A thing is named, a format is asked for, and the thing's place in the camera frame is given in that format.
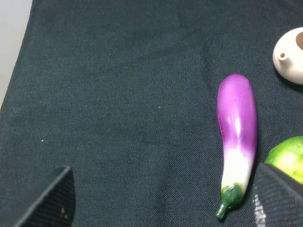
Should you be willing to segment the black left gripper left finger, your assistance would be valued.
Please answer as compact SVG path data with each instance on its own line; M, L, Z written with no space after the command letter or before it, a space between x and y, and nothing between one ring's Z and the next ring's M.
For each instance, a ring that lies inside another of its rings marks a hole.
M70 227L76 208L73 170L59 167L17 203L14 227Z

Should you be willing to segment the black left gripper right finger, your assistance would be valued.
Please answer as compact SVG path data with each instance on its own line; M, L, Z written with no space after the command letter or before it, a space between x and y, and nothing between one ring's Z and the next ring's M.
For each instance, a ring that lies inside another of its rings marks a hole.
M257 227L303 225L303 185L274 165L258 165L252 195Z

